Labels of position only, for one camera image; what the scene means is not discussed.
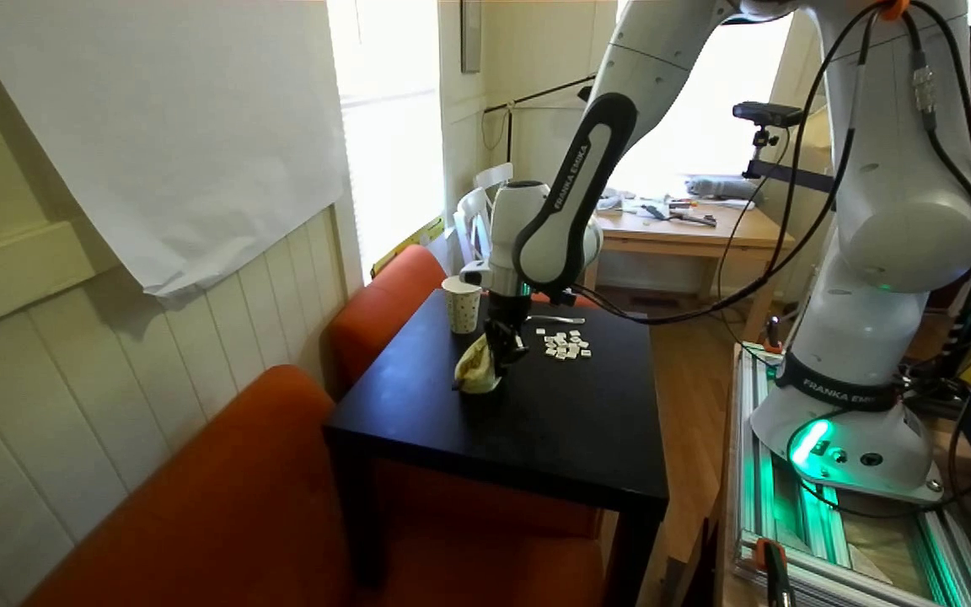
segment white wall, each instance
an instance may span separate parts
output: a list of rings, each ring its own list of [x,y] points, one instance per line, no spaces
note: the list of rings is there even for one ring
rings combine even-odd
[[[322,331],[359,263],[348,207],[335,198],[215,290],[154,303],[0,92],[0,605],[21,605],[265,367],[328,375]]]

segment small black table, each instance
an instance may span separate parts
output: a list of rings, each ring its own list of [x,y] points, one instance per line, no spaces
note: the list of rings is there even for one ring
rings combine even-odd
[[[386,576],[386,538],[372,459],[530,488],[617,508],[603,605],[633,605],[669,505],[649,327],[603,309],[585,327],[530,319],[528,357],[490,399],[453,388],[464,344],[446,293],[431,293],[348,391],[325,435],[362,584]],[[579,331],[591,357],[552,362],[537,327]]]

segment window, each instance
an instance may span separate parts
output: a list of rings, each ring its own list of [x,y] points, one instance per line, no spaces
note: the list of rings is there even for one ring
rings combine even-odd
[[[437,219],[443,188],[437,0],[328,0],[362,260]]]
[[[706,45],[683,99],[617,165],[610,188],[684,194],[684,176],[739,176],[752,159],[752,122],[732,117],[739,103],[769,103],[789,17],[719,28]]]

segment cup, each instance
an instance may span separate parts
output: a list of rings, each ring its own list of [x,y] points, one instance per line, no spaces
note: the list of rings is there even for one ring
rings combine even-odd
[[[464,337],[478,333],[481,286],[467,285],[464,276],[446,276],[443,290],[449,298],[453,333],[464,333]]]

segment chair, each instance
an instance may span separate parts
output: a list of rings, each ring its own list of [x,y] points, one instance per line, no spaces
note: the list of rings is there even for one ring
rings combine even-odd
[[[404,245],[363,290],[359,290],[328,327],[341,395],[372,367],[388,341],[446,279],[443,263],[424,245]],[[601,508],[502,488],[490,484],[438,476],[399,463],[377,466],[381,499],[395,515],[429,512],[490,530],[523,530],[552,538],[596,538]]]

